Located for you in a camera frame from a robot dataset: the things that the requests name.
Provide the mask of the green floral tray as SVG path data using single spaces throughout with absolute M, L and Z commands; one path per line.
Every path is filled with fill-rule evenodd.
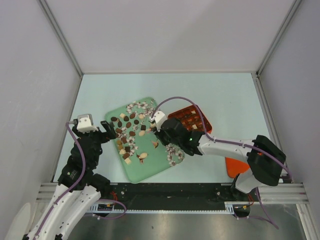
M 113 140 L 117 157 L 130 183 L 137 184 L 171 167 L 180 164 L 185 154 L 176 145 L 164 146 L 152 133 L 150 117 L 158 106 L 152 97 L 135 100 L 106 113 L 105 120 L 113 122 L 116 138 Z M 146 130 L 139 136 L 141 126 Z M 130 154 L 131 164 L 123 155 Z M 144 159 L 139 155 L 147 153 Z

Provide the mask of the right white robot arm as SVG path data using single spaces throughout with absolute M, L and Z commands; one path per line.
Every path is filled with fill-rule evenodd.
M 249 169 L 239 173 L 232 182 L 231 196 L 242 201 L 262 185 L 276 187 L 285 166 L 286 155 L 266 136 L 253 140 L 218 139 L 204 131 L 187 130 L 176 118 L 153 117 L 152 132 L 162 145 L 178 146 L 185 154 L 215 155 L 239 160 Z

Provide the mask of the orange chocolate box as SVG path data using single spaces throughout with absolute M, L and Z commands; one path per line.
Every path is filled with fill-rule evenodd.
M 203 113 L 202 117 L 204 124 L 202 123 L 200 114 L 193 105 L 179 109 L 167 116 L 168 119 L 178 119 L 188 131 L 203 132 L 206 130 L 210 134 L 213 130 L 213 127 Z

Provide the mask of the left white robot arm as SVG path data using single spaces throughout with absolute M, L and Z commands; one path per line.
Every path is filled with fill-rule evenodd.
M 91 115 L 79 116 L 65 124 L 74 145 L 57 180 L 53 196 L 25 240 L 66 240 L 73 228 L 97 201 L 110 196 L 110 181 L 94 170 L 103 153 L 102 144 L 116 138 L 112 122 L 93 124 Z

